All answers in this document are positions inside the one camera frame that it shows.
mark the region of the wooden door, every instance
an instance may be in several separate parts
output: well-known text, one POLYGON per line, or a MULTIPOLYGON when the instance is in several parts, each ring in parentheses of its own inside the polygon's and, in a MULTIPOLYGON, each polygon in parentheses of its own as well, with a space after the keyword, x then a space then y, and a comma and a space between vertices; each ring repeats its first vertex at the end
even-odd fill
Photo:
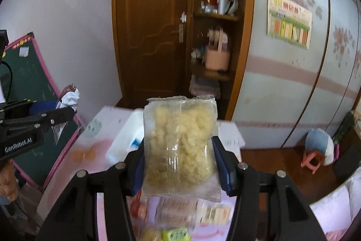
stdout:
POLYGON ((185 79, 187 0, 116 0, 120 70, 127 106, 143 107, 150 97, 182 95, 185 79))

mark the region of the wooden floor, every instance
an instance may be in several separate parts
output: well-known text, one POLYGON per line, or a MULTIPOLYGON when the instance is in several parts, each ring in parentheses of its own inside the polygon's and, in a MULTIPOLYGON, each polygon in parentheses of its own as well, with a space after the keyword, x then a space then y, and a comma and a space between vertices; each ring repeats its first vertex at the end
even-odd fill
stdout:
POLYGON ((303 147, 267 150, 241 150, 242 161, 257 171, 275 173, 284 170, 300 189, 308 203, 313 203, 332 192, 338 183, 332 166, 321 166, 313 175, 307 168, 301 168, 303 147))

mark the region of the red plastic stool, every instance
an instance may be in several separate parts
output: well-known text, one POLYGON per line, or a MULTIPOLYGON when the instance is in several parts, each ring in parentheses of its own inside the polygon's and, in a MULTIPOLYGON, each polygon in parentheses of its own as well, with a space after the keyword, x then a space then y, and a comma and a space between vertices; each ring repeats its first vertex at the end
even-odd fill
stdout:
POLYGON ((306 167, 312 171, 314 175, 317 169, 324 163, 324 155, 319 151, 306 151, 303 153, 303 161, 301 163, 301 167, 306 167), (310 163, 311 160, 315 159, 318 163, 317 165, 313 165, 310 163))

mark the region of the metal screw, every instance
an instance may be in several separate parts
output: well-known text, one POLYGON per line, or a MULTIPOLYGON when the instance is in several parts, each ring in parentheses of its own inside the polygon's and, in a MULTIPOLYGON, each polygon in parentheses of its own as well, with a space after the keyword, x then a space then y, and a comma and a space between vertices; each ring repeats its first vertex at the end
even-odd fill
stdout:
POLYGON ((286 172, 283 170, 277 171, 277 176, 279 176, 280 178, 284 178, 286 177, 286 175, 287 175, 286 172))
POLYGON ((117 170, 122 170, 122 169, 125 168, 125 163, 122 162, 122 161, 120 161, 120 162, 118 162, 118 163, 115 164, 115 168, 116 168, 117 170))
POLYGON ((77 176, 78 178, 82 178, 82 177, 84 177, 86 174, 87 174, 87 172, 86 172, 85 170, 80 170, 80 171, 78 171, 78 172, 76 173, 76 176, 77 176))
POLYGON ((246 163, 239 163, 238 165, 237 165, 241 170, 247 170, 248 169, 248 164, 246 164, 246 163))

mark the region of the white plastic tray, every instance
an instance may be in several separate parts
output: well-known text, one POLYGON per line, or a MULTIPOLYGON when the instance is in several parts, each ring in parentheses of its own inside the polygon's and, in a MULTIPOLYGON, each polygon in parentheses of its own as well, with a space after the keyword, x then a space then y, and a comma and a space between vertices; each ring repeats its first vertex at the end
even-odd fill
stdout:
POLYGON ((105 155, 109 165, 124 161, 129 153, 130 145, 135 139, 141 142, 144 138, 143 109, 135 109, 125 122, 111 147, 105 155))

